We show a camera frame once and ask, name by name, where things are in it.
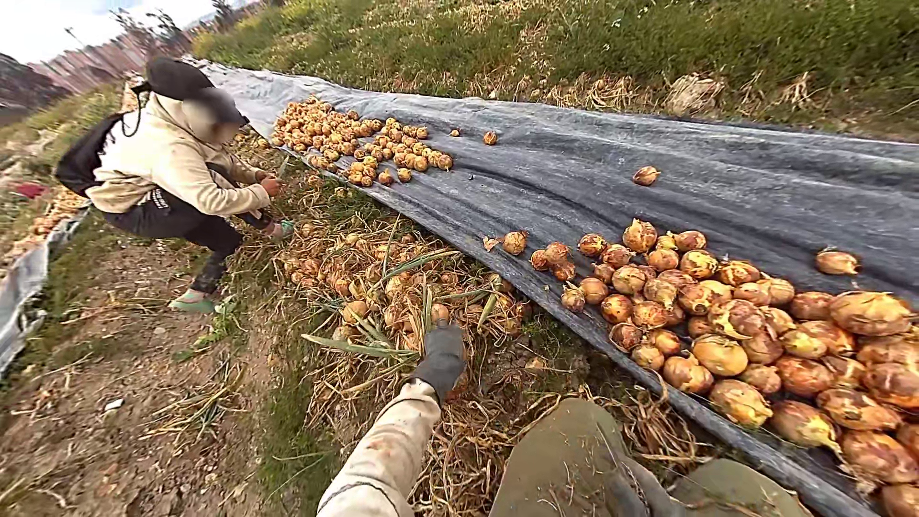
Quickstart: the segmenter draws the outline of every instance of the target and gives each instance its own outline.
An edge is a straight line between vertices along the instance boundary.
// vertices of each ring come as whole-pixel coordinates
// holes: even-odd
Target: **hand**
[[[284,184],[274,178],[265,178],[258,182],[262,188],[265,189],[265,192],[268,193],[272,198],[281,193],[281,186]]]

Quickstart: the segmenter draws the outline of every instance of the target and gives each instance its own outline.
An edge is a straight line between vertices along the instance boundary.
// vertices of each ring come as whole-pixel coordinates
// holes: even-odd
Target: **woman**
[[[156,58],[147,77],[141,91],[151,91],[150,99],[113,123],[85,195],[122,230],[182,237],[210,249],[204,269],[169,306],[212,312],[208,295],[226,271],[224,260],[243,241],[224,217],[238,215],[266,236],[287,236],[291,223],[275,223],[259,211],[280,193],[281,183],[227,151],[224,144],[249,120],[200,70]]]

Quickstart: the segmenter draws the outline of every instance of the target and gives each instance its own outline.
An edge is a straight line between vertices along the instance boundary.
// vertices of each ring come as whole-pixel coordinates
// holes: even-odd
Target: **gloved hand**
[[[462,330],[446,319],[436,322],[437,328],[425,335],[425,358],[409,379],[421,379],[434,387],[437,402],[443,404],[447,392],[453,389],[466,368]]]
[[[616,450],[604,486],[607,509],[616,517],[685,517],[686,507],[670,497],[654,474],[635,460]]]

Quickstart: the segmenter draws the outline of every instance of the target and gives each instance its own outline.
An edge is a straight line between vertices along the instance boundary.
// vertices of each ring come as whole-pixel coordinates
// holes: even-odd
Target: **black pants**
[[[261,219],[251,213],[238,217],[258,229],[271,223],[267,214],[263,214]],[[137,236],[156,239],[182,237],[212,251],[204,269],[191,284],[192,289],[202,293],[217,291],[217,284],[226,272],[225,260],[243,243],[243,236],[222,217],[205,215],[160,188],[151,193],[149,201],[125,213],[105,213],[105,218],[116,227]]]

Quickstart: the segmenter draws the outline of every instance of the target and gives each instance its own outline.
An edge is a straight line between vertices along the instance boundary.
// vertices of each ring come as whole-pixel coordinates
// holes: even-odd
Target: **gray glove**
[[[443,405],[447,392],[453,389],[466,368],[462,330],[446,319],[437,321],[437,328],[425,335],[425,358],[409,379],[421,379],[434,387],[437,402]]]

